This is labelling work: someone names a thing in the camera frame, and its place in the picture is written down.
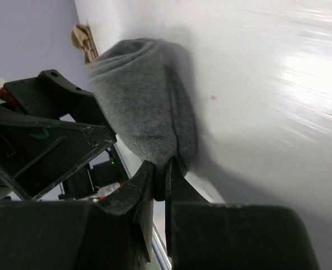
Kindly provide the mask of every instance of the red component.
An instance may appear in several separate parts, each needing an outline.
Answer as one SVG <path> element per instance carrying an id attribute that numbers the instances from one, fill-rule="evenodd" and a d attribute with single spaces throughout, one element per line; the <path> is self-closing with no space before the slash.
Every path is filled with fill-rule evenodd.
<path id="1" fill-rule="evenodd" d="M 0 96 L 9 102 L 12 107 L 17 106 L 16 100 L 3 87 L 0 89 Z"/>

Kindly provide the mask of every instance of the white table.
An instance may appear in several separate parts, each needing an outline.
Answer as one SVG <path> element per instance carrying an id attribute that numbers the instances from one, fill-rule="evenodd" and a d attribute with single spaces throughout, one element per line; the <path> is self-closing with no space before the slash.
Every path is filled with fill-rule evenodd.
<path id="1" fill-rule="evenodd" d="M 294 208 L 332 270 L 332 0 L 75 2 L 100 53 L 125 38 L 183 47 L 199 133 L 187 180 L 209 200 Z"/>

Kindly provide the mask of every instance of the gray towel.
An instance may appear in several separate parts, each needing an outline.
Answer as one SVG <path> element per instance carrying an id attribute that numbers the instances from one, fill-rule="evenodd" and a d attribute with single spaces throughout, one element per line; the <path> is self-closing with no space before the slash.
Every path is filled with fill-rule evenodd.
<path id="1" fill-rule="evenodd" d="M 91 64 L 94 94 L 127 147 L 156 165 L 154 198 L 164 200 L 166 163 L 189 169 L 197 138 L 192 107 L 175 70 L 161 61 L 160 42 L 123 40 Z"/>

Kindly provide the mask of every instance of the brown fabric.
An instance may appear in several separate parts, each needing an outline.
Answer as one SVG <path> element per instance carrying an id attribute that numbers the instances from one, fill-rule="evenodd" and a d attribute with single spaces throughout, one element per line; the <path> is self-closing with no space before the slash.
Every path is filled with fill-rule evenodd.
<path id="1" fill-rule="evenodd" d="M 75 24 L 71 32 L 71 41 L 85 56 L 85 65 L 89 68 L 89 64 L 93 63 L 98 57 L 98 52 L 89 27 L 83 24 Z"/>

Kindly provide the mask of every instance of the brown cloth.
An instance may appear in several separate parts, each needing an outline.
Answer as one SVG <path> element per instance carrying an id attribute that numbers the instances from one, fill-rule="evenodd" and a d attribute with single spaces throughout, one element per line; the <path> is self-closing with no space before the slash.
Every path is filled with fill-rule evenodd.
<path id="1" fill-rule="evenodd" d="M 89 64 L 98 57 L 98 52 L 93 41 L 92 33 L 88 26 L 75 24 L 71 32 L 72 44 L 85 56 L 85 64 L 89 69 Z"/>

